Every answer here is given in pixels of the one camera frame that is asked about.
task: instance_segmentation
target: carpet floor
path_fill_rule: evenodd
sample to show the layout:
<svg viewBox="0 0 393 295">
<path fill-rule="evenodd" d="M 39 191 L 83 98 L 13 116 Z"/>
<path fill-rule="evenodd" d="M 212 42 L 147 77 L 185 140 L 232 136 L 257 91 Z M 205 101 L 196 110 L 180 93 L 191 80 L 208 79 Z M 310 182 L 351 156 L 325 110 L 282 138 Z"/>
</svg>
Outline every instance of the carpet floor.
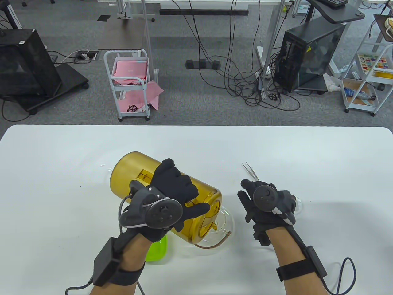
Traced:
<svg viewBox="0 0 393 295">
<path fill-rule="evenodd" d="M 100 15 L 116 15 L 116 7 L 98 3 L 96 0 L 27 0 L 11 1 L 20 22 L 25 28 L 35 28 L 48 50 L 69 54 L 78 49 L 96 50 L 104 22 Z M 288 126 L 384 126 L 392 129 L 393 101 L 388 100 L 376 117 L 369 113 L 351 110 L 344 113 L 340 92 L 325 95 L 295 94 L 300 108 L 294 112 L 247 106 L 242 98 L 229 95 L 224 89 L 205 84 L 197 70 L 186 70 L 187 59 L 198 60 L 198 43 L 194 39 L 183 16 L 160 16 L 159 5 L 148 5 L 149 13 L 156 13 L 156 21 L 149 23 L 154 65 L 160 69 L 159 85 L 164 89 L 160 95 L 160 107 L 153 111 L 151 120 L 126 118 L 118 121 L 116 107 L 105 72 L 103 54 L 98 61 L 88 65 L 72 65 L 90 80 L 88 90 L 71 92 L 56 100 L 36 115 L 18 124 L 92 124 L 92 125 L 288 125 Z M 260 26 L 255 45 L 260 45 L 266 35 L 272 6 L 261 7 Z M 362 40 L 364 32 L 373 20 L 373 13 L 381 9 L 364 10 L 366 18 L 350 26 L 344 41 L 336 50 L 338 67 L 348 63 Z M 241 71 L 259 68 L 252 50 L 253 38 L 258 25 L 259 7 L 249 6 L 249 15 L 236 17 L 236 29 L 232 59 Z M 201 41 L 209 55 L 227 55 L 229 45 L 229 17 L 197 16 Z M 297 26 L 303 15 L 284 22 L 276 46 L 280 46 L 285 30 Z M 224 80 L 214 71 L 202 71 L 206 81 L 223 86 Z M 283 108 L 292 109 L 296 102 L 283 98 Z M 4 114 L 8 119 L 23 118 L 25 112 L 15 103 L 7 102 Z M 0 118 L 0 137 L 12 124 Z"/>
</svg>

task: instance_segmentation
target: metal cart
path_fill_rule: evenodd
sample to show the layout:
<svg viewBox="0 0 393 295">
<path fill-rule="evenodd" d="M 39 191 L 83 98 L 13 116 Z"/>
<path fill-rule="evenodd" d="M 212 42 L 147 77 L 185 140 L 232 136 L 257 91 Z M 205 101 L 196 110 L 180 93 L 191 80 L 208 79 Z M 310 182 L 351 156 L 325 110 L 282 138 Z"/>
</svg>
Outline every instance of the metal cart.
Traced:
<svg viewBox="0 0 393 295">
<path fill-rule="evenodd" d="M 114 60 L 112 71 L 109 69 L 108 64 L 108 56 L 111 54 L 116 54 L 117 57 Z M 131 54 L 133 56 L 120 56 L 121 54 Z M 115 100 L 116 109 L 119 114 L 119 121 L 123 121 L 123 117 L 141 117 L 144 116 L 146 121 L 150 120 L 150 105 L 147 103 L 146 97 L 146 89 L 147 83 L 150 81 L 150 73 L 149 73 L 149 58 L 147 57 L 147 53 L 144 49 L 140 50 L 140 56 L 138 56 L 138 50 L 111 50 L 107 51 L 104 54 L 104 63 L 105 68 L 107 69 L 110 89 L 112 90 L 113 98 Z M 147 72 L 146 72 L 146 80 L 142 80 L 138 77 L 119 77 L 114 76 L 116 72 L 116 66 L 118 61 L 146 61 L 147 62 Z M 132 85 L 118 85 L 115 84 L 115 80 L 137 80 L 137 84 Z M 143 112 L 122 112 L 119 106 L 119 100 L 122 99 L 127 91 L 134 91 L 134 90 L 143 90 L 143 98 L 145 101 L 145 111 Z"/>
<path fill-rule="evenodd" d="M 380 38 L 377 39 L 376 42 L 368 41 L 369 33 L 374 24 L 373 22 L 373 24 L 370 26 L 370 29 L 367 30 L 366 34 L 364 35 L 364 38 L 350 63 L 350 65 L 352 65 L 356 61 L 356 66 L 358 69 L 357 72 L 359 73 L 360 79 L 354 80 L 346 78 L 348 72 L 351 70 L 351 66 L 349 66 L 340 82 L 341 92 L 345 104 L 344 111 L 348 113 L 350 108 L 369 111 L 373 117 L 376 115 L 378 110 L 393 91 L 393 64 L 391 55 L 387 54 L 388 49 L 393 48 L 393 39 L 386 34 L 386 29 L 384 27 L 384 22 L 389 16 L 374 15 L 374 17 L 385 41 L 388 43 L 382 43 L 382 39 Z M 363 45 L 373 45 L 373 52 L 361 51 L 360 49 Z M 344 87 L 348 87 L 349 84 L 352 85 L 352 89 L 354 90 L 352 97 L 347 97 L 344 90 Z M 390 89 L 382 93 L 380 97 L 378 97 L 376 92 L 379 84 L 390 85 Z M 365 100 L 356 98 L 361 90 L 370 94 L 372 99 Z"/>
</svg>

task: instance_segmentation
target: computer tower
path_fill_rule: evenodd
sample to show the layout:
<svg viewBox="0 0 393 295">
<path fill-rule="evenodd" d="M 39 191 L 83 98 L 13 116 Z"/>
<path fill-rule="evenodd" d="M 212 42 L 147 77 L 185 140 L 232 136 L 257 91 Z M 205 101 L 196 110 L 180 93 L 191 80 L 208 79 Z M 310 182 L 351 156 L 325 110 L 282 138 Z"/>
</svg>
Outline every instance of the computer tower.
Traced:
<svg viewBox="0 0 393 295">
<path fill-rule="evenodd" d="M 45 100 L 62 80 L 34 29 L 3 30 L 0 36 L 0 97 Z"/>
<path fill-rule="evenodd" d="M 288 92 L 323 75 L 345 25 L 316 18 L 285 32 L 273 80 Z"/>
</svg>

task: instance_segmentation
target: yellow plastic bottle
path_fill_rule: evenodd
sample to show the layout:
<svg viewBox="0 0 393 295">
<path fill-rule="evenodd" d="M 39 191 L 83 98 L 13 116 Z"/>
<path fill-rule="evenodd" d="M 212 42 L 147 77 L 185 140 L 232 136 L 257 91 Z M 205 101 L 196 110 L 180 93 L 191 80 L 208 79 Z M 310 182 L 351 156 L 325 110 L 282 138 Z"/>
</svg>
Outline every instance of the yellow plastic bottle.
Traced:
<svg viewBox="0 0 393 295">
<path fill-rule="evenodd" d="M 145 186 L 149 185 L 159 164 L 159 161 L 137 151 L 125 155 L 113 168 L 110 176 L 110 189 L 118 197 L 125 198 L 130 193 L 130 182 L 137 180 Z M 199 195 L 187 203 L 186 206 L 205 202 L 210 205 L 210 211 L 206 215 L 186 220 L 181 232 L 174 229 L 172 231 L 183 240 L 191 244 L 197 244 L 212 228 L 221 208 L 222 195 L 218 189 L 202 181 L 192 177 L 191 181 L 198 188 Z"/>
</svg>

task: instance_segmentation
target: black glove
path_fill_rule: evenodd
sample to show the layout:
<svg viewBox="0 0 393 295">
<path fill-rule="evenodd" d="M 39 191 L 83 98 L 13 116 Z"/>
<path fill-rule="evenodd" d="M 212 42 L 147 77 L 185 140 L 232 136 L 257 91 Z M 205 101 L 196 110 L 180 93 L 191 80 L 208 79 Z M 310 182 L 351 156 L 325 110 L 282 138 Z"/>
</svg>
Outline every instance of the black glove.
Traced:
<svg viewBox="0 0 393 295">
<path fill-rule="evenodd" d="M 249 223 L 251 220 L 255 222 L 254 228 L 254 238 L 259 240 L 262 246 L 269 246 L 271 244 L 266 231 L 268 229 L 274 229 L 276 227 L 285 227 L 285 228 L 293 228 L 289 224 L 287 224 L 282 218 L 279 216 L 269 212 L 263 212 L 259 210 L 254 202 L 252 201 L 252 196 L 257 187 L 261 185 L 269 185 L 274 188 L 276 191 L 276 187 L 272 183 L 265 183 L 262 181 L 249 181 L 248 179 L 243 179 L 241 181 L 241 186 L 244 188 L 246 192 L 240 190 L 237 193 L 237 196 L 240 199 L 243 207 L 246 209 L 246 222 Z"/>
<path fill-rule="evenodd" d="M 173 225 L 177 232 L 184 227 L 184 221 L 206 214 L 210 210 L 207 203 L 199 203 L 192 207 L 184 205 L 199 195 L 198 189 L 192 184 L 188 175 L 181 175 L 174 166 L 172 159 L 166 159 L 156 168 L 149 186 L 154 186 L 166 197 L 175 199 L 183 206 L 183 215 L 180 220 Z M 137 230 L 145 238 L 152 242 L 161 240 L 169 229 L 151 229 L 148 227 L 138 227 Z"/>
</svg>

